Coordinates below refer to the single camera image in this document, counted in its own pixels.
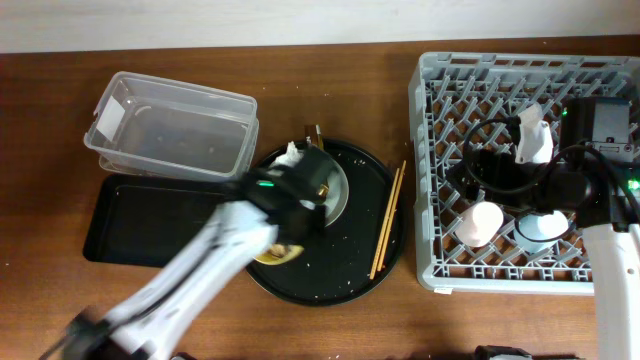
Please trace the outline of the pink plastic cup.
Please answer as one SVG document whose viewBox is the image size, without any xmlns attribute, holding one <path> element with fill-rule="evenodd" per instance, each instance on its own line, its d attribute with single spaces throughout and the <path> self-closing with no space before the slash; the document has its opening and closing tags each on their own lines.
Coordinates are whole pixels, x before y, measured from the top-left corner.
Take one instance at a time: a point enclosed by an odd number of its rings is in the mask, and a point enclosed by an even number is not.
<svg viewBox="0 0 640 360">
<path fill-rule="evenodd" d="M 482 201 L 466 209 L 461 223 L 454 231 L 456 237 L 470 247 L 488 244 L 503 224 L 501 208 L 492 202 Z"/>
</svg>

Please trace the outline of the yellow bowl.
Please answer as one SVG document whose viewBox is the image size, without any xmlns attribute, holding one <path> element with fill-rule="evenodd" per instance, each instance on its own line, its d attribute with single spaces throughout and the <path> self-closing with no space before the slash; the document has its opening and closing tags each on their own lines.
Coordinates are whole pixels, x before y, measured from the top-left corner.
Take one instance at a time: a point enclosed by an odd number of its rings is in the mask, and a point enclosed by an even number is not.
<svg viewBox="0 0 640 360">
<path fill-rule="evenodd" d="M 292 261 L 303 251 L 304 248 L 300 245 L 273 244 L 263 253 L 254 257 L 254 260 L 263 265 L 277 266 Z"/>
</svg>

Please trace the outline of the light blue plastic cup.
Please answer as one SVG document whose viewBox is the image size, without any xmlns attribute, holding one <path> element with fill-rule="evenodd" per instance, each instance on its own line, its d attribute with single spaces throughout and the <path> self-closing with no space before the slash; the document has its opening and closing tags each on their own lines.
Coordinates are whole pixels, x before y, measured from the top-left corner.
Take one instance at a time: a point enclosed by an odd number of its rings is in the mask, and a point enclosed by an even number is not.
<svg viewBox="0 0 640 360">
<path fill-rule="evenodd" d="M 568 219 L 559 211 L 547 215 L 526 215 L 517 224 L 513 238 L 519 247 L 529 253 L 551 247 L 569 229 Z"/>
</svg>

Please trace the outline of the food scraps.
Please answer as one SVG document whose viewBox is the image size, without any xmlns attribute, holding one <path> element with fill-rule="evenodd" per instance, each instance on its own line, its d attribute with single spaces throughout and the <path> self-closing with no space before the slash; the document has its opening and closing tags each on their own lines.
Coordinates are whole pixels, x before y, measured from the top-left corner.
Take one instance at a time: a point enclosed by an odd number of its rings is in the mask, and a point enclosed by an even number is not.
<svg viewBox="0 0 640 360">
<path fill-rule="evenodd" d="M 290 251 L 291 249 L 289 245 L 274 244 L 269 248 L 268 253 L 274 257 L 282 258 L 285 257 Z"/>
</svg>

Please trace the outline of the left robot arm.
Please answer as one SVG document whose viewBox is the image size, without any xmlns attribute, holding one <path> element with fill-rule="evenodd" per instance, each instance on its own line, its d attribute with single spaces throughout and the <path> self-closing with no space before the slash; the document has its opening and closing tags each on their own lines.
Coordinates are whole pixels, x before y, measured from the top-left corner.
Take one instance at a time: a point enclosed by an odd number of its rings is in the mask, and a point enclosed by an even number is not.
<svg viewBox="0 0 640 360">
<path fill-rule="evenodd" d="M 48 359 L 169 359 L 191 323 L 226 284 L 275 244 L 306 247 L 323 236 L 319 191 L 332 157 L 312 146 L 292 167 L 253 168 L 224 185 L 196 236 L 142 289 L 102 319 L 79 313 Z"/>
</svg>

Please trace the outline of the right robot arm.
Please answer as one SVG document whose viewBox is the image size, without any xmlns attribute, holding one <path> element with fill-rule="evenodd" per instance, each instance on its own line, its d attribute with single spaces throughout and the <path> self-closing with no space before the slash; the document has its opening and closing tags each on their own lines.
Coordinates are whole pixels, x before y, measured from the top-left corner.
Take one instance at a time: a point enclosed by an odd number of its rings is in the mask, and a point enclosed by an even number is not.
<svg viewBox="0 0 640 360">
<path fill-rule="evenodd" d="M 515 154 L 475 148 L 482 121 L 464 138 L 462 157 L 446 173 L 459 194 L 529 215 L 569 212 L 582 233 L 594 281 L 599 355 L 639 356 L 639 165 L 634 162 L 628 101 L 569 100 L 554 142 L 540 104 L 501 119 Z"/>
</svg>

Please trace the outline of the grey dishwasher rack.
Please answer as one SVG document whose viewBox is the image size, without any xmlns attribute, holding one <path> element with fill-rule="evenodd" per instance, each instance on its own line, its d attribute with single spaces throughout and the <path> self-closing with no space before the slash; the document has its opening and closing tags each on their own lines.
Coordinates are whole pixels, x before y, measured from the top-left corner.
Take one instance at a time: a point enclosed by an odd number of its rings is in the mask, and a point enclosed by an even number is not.
<svg viewBox="0 0 640 360">
<path fill-rule="evenodd" d="M 467 131 L 538 103 L 554 141 L 571 98 L 627 100 L 629 133 L 639 138 L 639 60 L 626 56 L 428 52 L 408 88 L 416 166 L 417 279 L 427 290 L 591 296 L 591 268 L 581 234 L 531 252 L 513 238 L 513 216 L 491 242 L 472 248 L 455 232 L 471 201 L 446 180 L 462 156 Z"/>
</svg>

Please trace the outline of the crumpled white tissue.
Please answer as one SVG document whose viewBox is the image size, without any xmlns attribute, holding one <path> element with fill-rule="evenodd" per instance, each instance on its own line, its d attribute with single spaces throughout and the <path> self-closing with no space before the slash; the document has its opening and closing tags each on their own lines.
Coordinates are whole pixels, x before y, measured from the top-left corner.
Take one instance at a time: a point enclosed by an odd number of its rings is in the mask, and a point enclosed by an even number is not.
<svg viewBox="0 0 640 360">
<path fill-rule="evenodd" d="M 287 166 L 294 167 L 304 156 L 304 151 L 296 147 L 296 144 L 291 141 L 287 144 L 286 151 L 283 155 L 279 155 L 271 163 L 271 167 L 274 166 Z"/>
</svg>

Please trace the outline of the grey round plate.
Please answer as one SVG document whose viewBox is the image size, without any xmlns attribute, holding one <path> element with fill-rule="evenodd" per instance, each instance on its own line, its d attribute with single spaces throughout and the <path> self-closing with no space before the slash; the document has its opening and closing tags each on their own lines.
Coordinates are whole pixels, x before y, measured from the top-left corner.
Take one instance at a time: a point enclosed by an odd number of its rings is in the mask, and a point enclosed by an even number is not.
<svg viewBox="0 0 640 360">
<path fill-rule="evenodd" d="M 326 207 L 326 226 L 331 225 L 341 216 L 349 197 L 346 173 L 336 160 L 332 159 L 332 165 L 333 168 L 327 179 L 330 190 L 323 203 Z"/>
</svg>

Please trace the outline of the gold foil wrapper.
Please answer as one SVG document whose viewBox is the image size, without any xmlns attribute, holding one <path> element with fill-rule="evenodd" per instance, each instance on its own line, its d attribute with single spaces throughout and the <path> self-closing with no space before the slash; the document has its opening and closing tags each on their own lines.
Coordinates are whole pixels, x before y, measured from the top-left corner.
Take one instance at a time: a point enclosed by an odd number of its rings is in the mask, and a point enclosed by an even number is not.
<svg viewBox="0 0 640 360">
<path fill-rule="evenodd" d="M 320 130 L 320 127 L 317 124 L 315 124 L 315 125 L 305 125 L 304 126 L 304 131 L 305 131 L 306 141 L 307 141 L 307 143 L 309 145 L 313 145 L 315 147 L 318 147 L 321 150 L 324 149 L 324 143 L 323 143 L 321 130 Z M 326 199 L 327 195 L 329 193 L 329 190 L 330 190 L 330 188 L 328 186 L 328 181 L 325 180 L 324 183 L 319 188 L 318 195 L 320 197 L 322 197 L 323 199 Z"/>
</svg>

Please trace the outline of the round black tray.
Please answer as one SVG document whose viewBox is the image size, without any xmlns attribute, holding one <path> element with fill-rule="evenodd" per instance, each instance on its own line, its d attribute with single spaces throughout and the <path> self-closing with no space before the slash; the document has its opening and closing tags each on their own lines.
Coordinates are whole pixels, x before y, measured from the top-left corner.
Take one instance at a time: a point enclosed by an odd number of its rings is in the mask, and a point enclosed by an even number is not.
<svg viewBox="0 0 640 360">
<path fill-rule="evenodd" d="M 326 151 L 346 173 L 349 196 L 326 237 L 282 265 L 252 262 L 247 272 L 274 296 L 299 305 L 324 307 L 352 301 L 373 290 L 391 272 L 407 237 L 403 200 L 397 202 L 388 240 L 385 268 L 370 277 L 379 233 L 394 175 L 369 152 L 337 139 L 324 141 Z"/>
</svg>

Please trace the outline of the rectangular black tray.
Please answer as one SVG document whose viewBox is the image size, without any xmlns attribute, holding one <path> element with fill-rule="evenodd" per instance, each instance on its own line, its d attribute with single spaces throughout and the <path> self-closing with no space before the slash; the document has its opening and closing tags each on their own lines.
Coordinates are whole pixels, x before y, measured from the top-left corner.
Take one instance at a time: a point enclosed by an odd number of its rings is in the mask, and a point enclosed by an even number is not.
<svg viewBox="0 0 640 360">
<path fill-rule="evenodd" d="M 206 224 L 222 183 L 112 174 L 102 183 L 83 247 L 92 262 L 163 267 Z"/>
</svg>

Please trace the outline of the clear plastic bin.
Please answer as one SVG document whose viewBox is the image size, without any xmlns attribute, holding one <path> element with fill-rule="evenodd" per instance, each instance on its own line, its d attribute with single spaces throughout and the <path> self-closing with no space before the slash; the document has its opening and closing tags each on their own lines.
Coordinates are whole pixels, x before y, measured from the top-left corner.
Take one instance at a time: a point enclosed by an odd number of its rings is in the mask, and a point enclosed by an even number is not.
<svg viewBox="0 0 640 360">
<path fill-rule="evenodd" d="M 102 94 L 83 142 L 115 169 L 227 181 L 251 165 L 257 109 L 250 96 L 121 71 Z"/>
</svg>

